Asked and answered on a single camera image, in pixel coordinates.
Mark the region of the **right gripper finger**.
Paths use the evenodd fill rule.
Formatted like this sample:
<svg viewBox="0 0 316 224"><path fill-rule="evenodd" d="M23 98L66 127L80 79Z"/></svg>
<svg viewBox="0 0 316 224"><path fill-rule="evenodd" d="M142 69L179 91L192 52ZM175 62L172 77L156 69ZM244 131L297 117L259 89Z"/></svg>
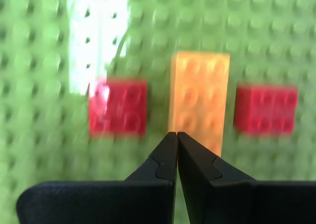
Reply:
<svg viewBox="0 0 316 224"><path fill-rule="evenodd" d="M168 133L123 181L44 182L24 191L22 224L171 224L178 138Z"/></svg>
<svg viewBox="0 0 316 224"><path fill-rule="evenodd" d="M316 184L258 181L184 132L178 169L193 224L313 224Z"/></svg>

